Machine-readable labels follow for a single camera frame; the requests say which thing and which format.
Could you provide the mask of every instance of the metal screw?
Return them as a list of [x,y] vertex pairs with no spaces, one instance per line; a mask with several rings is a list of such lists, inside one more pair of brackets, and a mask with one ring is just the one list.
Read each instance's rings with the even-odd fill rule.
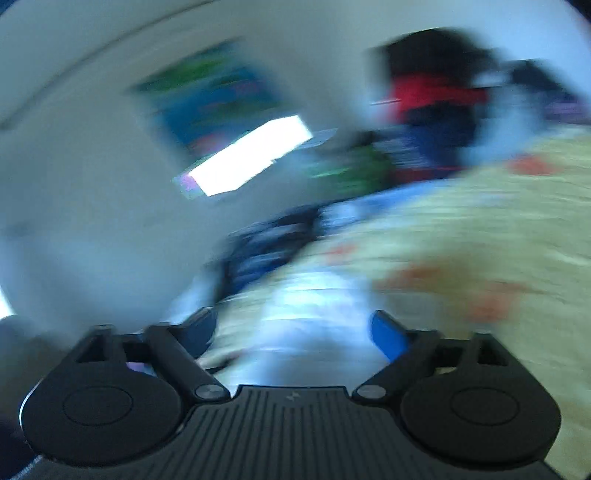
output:
[[378,400],[386,396],[386,389],[379,385],[364,385],[357,389],[357,394],[368,400]]
[[201,385],[195,390],[195,395],[201,400],[216,401],[226,396],[226,389],[214,384]]

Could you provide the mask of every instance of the ribbed black surface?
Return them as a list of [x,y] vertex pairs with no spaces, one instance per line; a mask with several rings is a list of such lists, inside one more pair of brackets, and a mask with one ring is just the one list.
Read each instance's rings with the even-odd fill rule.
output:
[[30,480],[556,480],[542,464],[510,472],[445,465],[417,449],[380,408],[341,388],[243,387],[202,406],[159,452],[127,465],[78,469],[41,460]]

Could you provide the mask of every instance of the circular pad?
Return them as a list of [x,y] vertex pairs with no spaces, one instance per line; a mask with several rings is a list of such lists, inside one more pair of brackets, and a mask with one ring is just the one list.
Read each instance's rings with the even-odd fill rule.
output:
[[21,426],[37,453],[69,465],[106,466],[158,448],[181,421],[176,390],[123,364],[61,366],[31,392]]
[[120,388],[89,387],[70,394],[64,413],[80,425],[109,425],[125,417],[133,407],[131,397]]
[[543,458],[560,428],[556,402],[535,380],[459,370],[426,378],[401,403],[408,432],[429,451],[474,468]]

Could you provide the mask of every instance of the framed picture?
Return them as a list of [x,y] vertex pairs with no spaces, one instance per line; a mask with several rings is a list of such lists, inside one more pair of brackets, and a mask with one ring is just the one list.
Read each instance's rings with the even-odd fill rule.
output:
[[241,40],[192,55],[137,85],[149,115],[189,155],[176,180],[198,190],[186,173],[266,122],[293,115],[269,79],[248,61]]

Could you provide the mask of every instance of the bright window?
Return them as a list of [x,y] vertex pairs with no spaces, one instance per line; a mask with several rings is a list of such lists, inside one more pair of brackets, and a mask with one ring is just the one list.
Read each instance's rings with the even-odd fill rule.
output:
[[4,298],[2,290],[0,290],[0,319],[3,319],[4,317],[8,317],[9,315],[13,314],[14,312],[10,308],[10,305],[8,304],[7,300]]
[[206,195],[231,192],[312,138],[299,116],[271,120],[189,172]]

